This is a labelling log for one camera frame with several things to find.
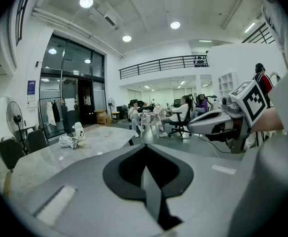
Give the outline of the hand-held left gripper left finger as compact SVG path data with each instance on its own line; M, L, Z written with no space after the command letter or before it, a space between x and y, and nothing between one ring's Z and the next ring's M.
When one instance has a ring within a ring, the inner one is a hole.
M163 232L141 201L122 199L105 184L113 159L142 145L79 160L36 187L15 215L36 237L154 237Z

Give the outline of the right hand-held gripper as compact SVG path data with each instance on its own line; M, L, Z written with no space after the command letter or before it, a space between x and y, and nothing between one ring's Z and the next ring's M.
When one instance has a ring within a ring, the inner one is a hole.
M231 153L238 154L266 109L267 103L258 83L244 81L222 98L217 110L198 116L187 128L192 133L207 135L210 141L226 143Z

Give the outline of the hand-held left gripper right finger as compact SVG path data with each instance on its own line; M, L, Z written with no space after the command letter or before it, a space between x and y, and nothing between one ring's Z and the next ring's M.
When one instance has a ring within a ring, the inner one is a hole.
M252 155L241 161L205 157L160 145L145 145L146 158L154 150L187 163L193 179L180 196L165 200L170 221L180 224L164 230L156 221L146 217L141 221L145 237L227 237L233 213L246 189L252 173Z

